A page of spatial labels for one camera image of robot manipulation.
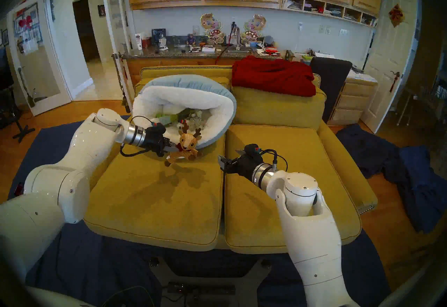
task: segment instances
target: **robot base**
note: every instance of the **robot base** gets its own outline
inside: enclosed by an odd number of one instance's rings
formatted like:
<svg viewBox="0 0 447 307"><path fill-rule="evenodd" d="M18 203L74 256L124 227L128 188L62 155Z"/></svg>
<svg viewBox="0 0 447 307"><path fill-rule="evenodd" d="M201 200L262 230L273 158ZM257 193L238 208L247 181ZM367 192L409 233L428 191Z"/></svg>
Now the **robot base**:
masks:
<svg viewBox="0 0 447 307"><path fill-rule="evenodd" d="M161 257L151 260L151 270L161 286L167 286L163 295L171 300L183 300L178 291L187 291L186 302L189 307L257 307L258 287L270 273L267 260L258 260L248 273L241 278L202 278L177 276ZM161 299L161 307L179 306L180 302Z"/></svg>

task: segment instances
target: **white door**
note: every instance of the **white door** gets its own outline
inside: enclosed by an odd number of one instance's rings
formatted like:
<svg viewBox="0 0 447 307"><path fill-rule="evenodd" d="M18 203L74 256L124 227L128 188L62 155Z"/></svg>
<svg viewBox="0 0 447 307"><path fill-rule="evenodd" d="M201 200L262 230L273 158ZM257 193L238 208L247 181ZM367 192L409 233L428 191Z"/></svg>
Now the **white door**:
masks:
<svg viewBox="0 0 447 307"><path fill-rule="evenodd" d="M130 50L128 33L126 31L126 19L124 16L124 0L104 0L104 7L120 86L132 112L131 97L129 96L131 92L126 82L126 78L129 76L125 74L121 60L121 55Z"/></svg>
<svg viewBox="0 0 447 307"><path fill-rule="evenodd" d="M404 21L393 27L388 13L396 4L402 9ZM405 73L416 28L416 16L417 0L382 0L379 21L364 69L365 73L377 80L378 85L361 116L361 120L374 133L382 124L401 83L402 77L399 77L391 90L394 73L399 72L401 76Z"/></svg>
<svg viewBox="0 0 447 307"><path fill-rule="evenodd" d="M14 68L32 114L69 103L51 46L44 0L27 0L10 11L8 30Z"/></svg>

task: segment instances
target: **dark doorway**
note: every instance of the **dark doorway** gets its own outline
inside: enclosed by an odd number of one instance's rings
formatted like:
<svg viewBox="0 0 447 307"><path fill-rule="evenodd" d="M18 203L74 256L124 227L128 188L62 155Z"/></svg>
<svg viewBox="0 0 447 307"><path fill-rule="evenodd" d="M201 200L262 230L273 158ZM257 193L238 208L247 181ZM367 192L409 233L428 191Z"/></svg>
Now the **dark doorway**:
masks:
<svg viewBox="0 0 447 307"><path fill-rule="evenodd" d="M99 59L95 34L93 33L92 19L90 18L89 0L79 0L73 3L76 27L85 61Z"/></svg>

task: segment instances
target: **navy blue blanket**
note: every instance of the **navy blue blanket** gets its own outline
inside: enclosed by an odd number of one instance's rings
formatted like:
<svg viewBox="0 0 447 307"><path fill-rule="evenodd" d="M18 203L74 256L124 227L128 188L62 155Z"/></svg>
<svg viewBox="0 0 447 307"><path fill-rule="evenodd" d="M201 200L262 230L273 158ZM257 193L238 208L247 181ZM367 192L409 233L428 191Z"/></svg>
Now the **navy blue blanket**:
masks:
<svg viewBox="0 0 447 307"><path fill-rule="evenodd" d="M29 172L42 164L58 162L81 122L39 132L26 153L11 185L24 182ZM80 222L65 224L41 259L28 272L26 284L75 297L101 306L112 294L131 286L144 286L156 306L162 289L150 270L151 257L165 259L180 276L242 277L259 258L272 263L272 270L258 289L264 307L306 306L303 283L288 254L247 255L229 250L188 252L160 248L100 236ZM378 306L391 293L382 263L365 231L342 247L342 271L346 289L361 307ZM114 297L112 306L150 306L144 290L133 289Z"/></svg>
<svg viewBox="0 0 447 307"><path fill-rule="evenodd" d="M447 208L447 181L433 172L425 146L399 148L358 124L340 130L337 137L365 178L383 172L397 185L416 231L433 230Z"/></svg>

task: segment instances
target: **stuffed reindeer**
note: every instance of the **stuffed reindeer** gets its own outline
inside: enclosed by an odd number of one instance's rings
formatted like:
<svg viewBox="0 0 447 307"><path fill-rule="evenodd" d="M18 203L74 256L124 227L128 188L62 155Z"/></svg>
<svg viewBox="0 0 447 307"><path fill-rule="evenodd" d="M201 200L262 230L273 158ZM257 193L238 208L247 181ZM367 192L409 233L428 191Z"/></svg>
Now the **stuffed reindeer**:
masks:
<svg viewBox="0 0 447 307"><path fill-rule="evenodd" d="M202 138L200 129L196 129L194 135L189 134L186 120L182 120L180 123L183 124L183 129L178 131L180 134L180 142L176 145L178 152L168 155L164 162L166 166L170 166L176 159L187 158L188 160L194 160L197 156L201 156L201 153L195 149L197 141Z"/></svg>

